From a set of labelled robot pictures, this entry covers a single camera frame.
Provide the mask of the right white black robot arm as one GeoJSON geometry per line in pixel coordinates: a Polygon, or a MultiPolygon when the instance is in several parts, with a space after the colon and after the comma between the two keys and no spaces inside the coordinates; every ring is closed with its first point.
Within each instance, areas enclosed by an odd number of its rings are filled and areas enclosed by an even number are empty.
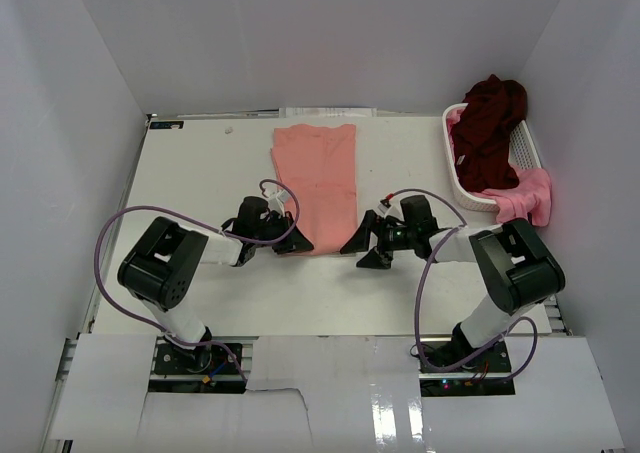
{"type": "Polygon", "coordinates": [[[485,285],[486,296],[455,325],[449,342],[429,352],[416,344],[422,365],[432,371],[477,370],[488,358],[487,349],[519,318],[566,285],[559,263],[523,218],[485,229],[441,228],[427,207],[401,219],[369,210],[339,253],[363,253],[357,267],[387,270],[396,251],[423,259],[424,274],[436,263],[474,263],[485,285]]]}

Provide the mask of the salmon pink t shirt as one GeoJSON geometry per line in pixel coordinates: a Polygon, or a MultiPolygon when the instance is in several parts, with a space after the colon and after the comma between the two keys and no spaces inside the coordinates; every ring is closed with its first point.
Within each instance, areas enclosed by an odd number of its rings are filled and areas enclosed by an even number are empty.
{"type": "Polygon", "coordinates": [[[313,244],[310,256],[338,253],[358,226],[356,133],[353,124],[274,130],[274,169],[299,201],[297,228],[313,244]]]}

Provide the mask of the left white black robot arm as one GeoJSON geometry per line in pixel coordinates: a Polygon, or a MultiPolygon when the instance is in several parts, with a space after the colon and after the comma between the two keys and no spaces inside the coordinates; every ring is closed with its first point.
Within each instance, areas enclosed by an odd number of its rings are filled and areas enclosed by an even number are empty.
{"type": "Polygon", "coordinates": [[[117,280],[149,309],[166,329],[165,338],[177,348],[177,360],[188,371],[199,372],[211,360],[210,330],[186,299],[202,264],[240,267],[269,246],[275,254],[306,253],[313,243],[294,225],[291,213],[266,207],[239,212],[222,224],[221,235],[187,229],[159,216],[121,263],[117,280]]]}

